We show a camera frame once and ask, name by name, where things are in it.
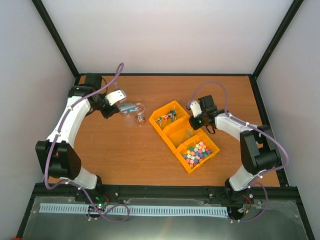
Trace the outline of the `silver metal scoop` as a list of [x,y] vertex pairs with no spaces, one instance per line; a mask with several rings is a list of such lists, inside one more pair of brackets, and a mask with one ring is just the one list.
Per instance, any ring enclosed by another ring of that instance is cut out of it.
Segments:
[[138,112],[139,108],[133,103],[124,103],[118,106],[118,109],[123,114]]

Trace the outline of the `yellow three-compartment bin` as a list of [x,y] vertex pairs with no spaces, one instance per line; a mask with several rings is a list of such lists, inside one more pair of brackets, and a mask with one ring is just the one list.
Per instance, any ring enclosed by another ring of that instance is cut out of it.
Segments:
[[[158,117],[167,114],[173,108],[175,108],[177,113],[176,121],[164,121],[161,126],[155,122]],[[174,100],[154,110],[149,118],[149,122],[185,168],[187,173],[190,174],[201,167],[206,161],[213,159],[220,149],[202,129],[193,130],[189,123],[189,118],[190,115]],[[212,154],[205,158],[199,165],[191,168],[184,160],[182,154],[188,147],[200,141],[203,141],[212,150]]]

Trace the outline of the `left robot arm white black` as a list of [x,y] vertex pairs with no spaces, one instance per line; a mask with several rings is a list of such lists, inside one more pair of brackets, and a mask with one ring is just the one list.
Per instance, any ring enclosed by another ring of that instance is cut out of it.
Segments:
[[102,86],[102,81],[102,76],[89,73],[84,83],[72,86],[56,127],[46,140],[40,140],[35,145],[40,168],[44,174],[44,184],[49,190],[54,189],[56,185],[50,185],[48,180],[55,178],[60,184],[73,184],[86,189],[86,195],[92,201],[103,198],[101,178],[83,167],[74,150],[77,133],[86,115],[90,111],[99,111],[108,119],[119,113],[117,104],[127,97],[118,87],[107,93],[109,84]]

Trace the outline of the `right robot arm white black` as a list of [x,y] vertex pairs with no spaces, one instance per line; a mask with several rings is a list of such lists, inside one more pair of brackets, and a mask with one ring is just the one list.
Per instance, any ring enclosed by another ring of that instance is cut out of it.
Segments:
[[228,202],[234,202],[254,180],[280,165],[279,147],[269,126],[251,125],[225,109],[218,109],[211,95],[190,101],[187,109],[192,111],[189,123],[194,130],[211,127],[212,134],[220,130],[240,143],[241,166],[224,184],[224,197]]

